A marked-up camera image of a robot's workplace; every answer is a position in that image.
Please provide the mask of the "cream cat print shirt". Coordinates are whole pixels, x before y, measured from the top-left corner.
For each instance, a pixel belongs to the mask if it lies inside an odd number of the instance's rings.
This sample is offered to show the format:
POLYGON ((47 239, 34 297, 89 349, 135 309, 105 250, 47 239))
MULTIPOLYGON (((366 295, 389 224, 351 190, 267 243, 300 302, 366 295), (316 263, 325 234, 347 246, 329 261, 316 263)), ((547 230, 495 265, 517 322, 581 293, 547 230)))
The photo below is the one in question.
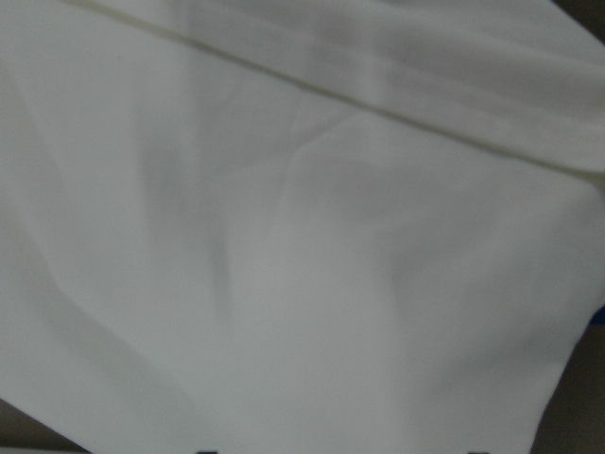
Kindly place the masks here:
POLYGON ((548 1, 1 5, 1 397, 94 453, 527 453, 603 302, 548 1))

